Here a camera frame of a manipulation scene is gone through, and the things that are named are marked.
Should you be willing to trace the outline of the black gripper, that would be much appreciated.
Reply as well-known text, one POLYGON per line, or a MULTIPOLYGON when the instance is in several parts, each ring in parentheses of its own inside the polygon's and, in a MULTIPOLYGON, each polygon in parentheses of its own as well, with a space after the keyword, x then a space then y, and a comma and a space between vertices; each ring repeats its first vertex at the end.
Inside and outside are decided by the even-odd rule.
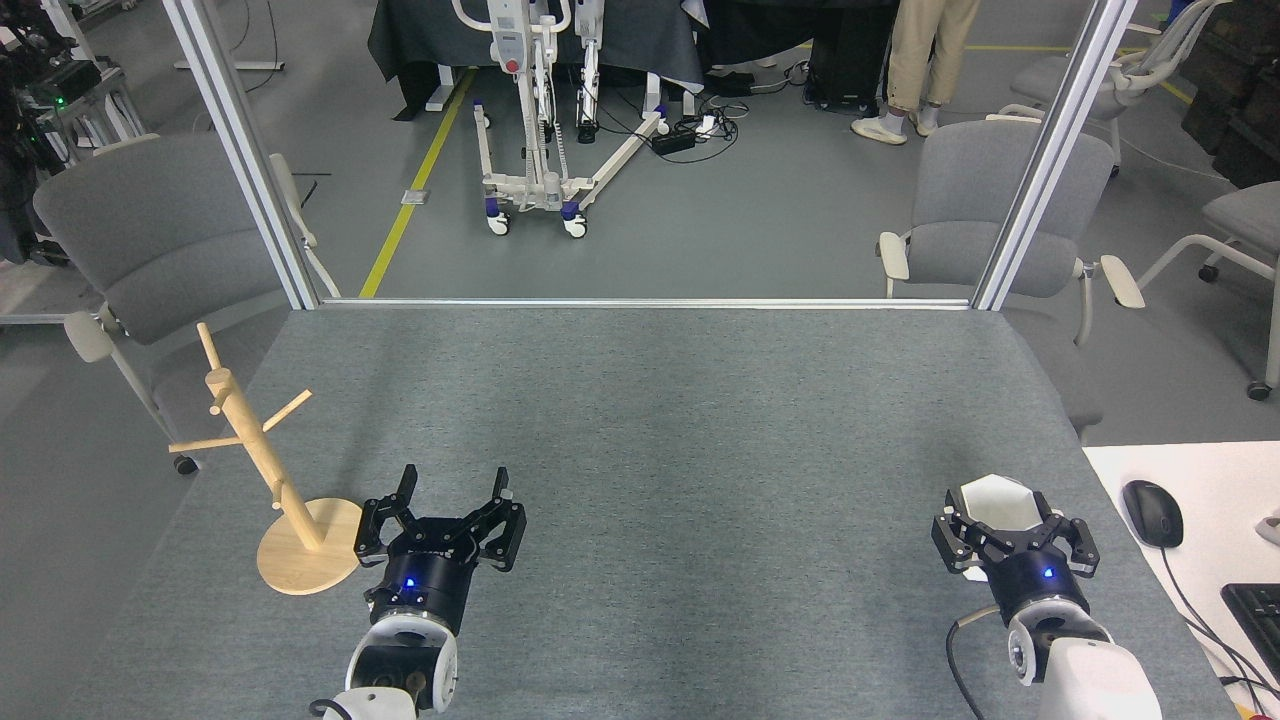
POLYGON ((498 468, 492 498, 465 519, 467 539, 447 550, 389 553, 381 539, 388 519, 402 530, 416 521, 410 510, 416 483, 415 464, 406 464, 397 489, 364 502, 355 536, 355 555, 361 566, 387 562, 381 583, 365 591, 370 623, 397 612, 419 612, 440 623, 453 635, 461 634, 465 605, 476 566, 484 561, 497 571, 511 571, 524 538, 524 505, 513 500, 507 468, 498 468))
POLYGON ((959 489, 948 489, 943 505, 932 527, 932 539, 943 564, 952 574, 986 568, 1005 626, 1027 603, 1055 596, 1089 611, 1073 574, 1093 578, 1100 551, 1083 519, 1068 519, 1050 510, 1030 532, 1030 550, 1012 555, 1011 536, 974 519, 959 489))

